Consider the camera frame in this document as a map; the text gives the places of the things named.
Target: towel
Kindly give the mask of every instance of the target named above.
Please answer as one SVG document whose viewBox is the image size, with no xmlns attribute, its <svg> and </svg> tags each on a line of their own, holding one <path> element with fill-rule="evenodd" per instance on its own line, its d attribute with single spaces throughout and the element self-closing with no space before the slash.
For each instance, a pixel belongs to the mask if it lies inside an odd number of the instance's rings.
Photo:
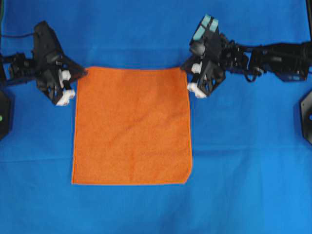
<svg viewBox="0 0 312 234">
<path fill-rule="evenodd" d="M 191 170 L 184 72 L 88 69 L 77 86 L 73 184 L 181 184 Z"/>
</svg>

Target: wire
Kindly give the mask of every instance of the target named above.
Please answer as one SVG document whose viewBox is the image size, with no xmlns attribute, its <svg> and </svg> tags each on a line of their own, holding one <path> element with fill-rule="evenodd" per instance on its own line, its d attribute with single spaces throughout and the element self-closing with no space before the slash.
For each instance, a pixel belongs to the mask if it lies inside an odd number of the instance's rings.
<svg viewBox="0 0 312 234">
<path fill-rule="evenodd" d="M 1 38 L 26 38 L 26 37 L 29 37 L 29 36 L 32 36 L 34 35 L 35 33 L 28 33 L 28 34 L 24 34 L 24 35 L 19 35 L 19 36 L 11 36 L 11 35 L 2 35 L 0 34 L 0 37 Z"/>
</svg>

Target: blue backdrop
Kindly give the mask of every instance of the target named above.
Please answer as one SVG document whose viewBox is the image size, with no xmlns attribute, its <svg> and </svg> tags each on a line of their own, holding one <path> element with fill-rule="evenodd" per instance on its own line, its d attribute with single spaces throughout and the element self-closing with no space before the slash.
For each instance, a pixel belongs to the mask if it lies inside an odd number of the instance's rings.
<svg viewBox="0 0 312 234">
<path fill-rule="evenodd" d="M 85 67 L 163 69 L 190 55 L 205 13 L 243 44 L 310 39 L 304 0 L 6 0 L 2 33 L 28 33 L 46 20 Z M 32 48 L 31 37 L 1 39 L 4 55 L 31 56 Z M 312 79 L 283 83 L 266 74 L 249 84 L 227 74 L 211 97 L 191 94 L 189 181 L 142 187 L 72 185 L 75 103 L 53 106 L 34 82 L 9 88 L 1 233 L 311 233 L 312 146 L 301 136 L 298 105 L 311 88 Z"/>
</svg>

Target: orange towel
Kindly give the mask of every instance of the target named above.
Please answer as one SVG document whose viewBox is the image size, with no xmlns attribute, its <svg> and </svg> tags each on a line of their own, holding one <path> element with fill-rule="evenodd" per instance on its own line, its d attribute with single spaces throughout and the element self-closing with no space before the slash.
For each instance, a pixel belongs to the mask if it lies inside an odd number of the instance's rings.
<svg viewBox="0 0 312 234">
<path fill-rule="evenodd" d="M 77 87 L 72 183 L 178 184 L 191 169 L 184 72 L 88 69 Z"/>
</svg>

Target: black cable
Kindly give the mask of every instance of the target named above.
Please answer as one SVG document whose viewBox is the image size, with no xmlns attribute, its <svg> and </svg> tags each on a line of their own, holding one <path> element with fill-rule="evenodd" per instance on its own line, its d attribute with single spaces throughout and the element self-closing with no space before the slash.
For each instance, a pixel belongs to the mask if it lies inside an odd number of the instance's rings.
<svg viewBox="0 0 312 234">
<path fill-rule="evenodd" d="M 1 38 L 26 38 L 29 36 L 33 36 L 35 33 L 28 33 L 28 34 L 24 34 L 24 35 L 19 35 L 19 36 L 11 36 L 11 35 L 2 35 L 0 34 Z"/>
</svg>

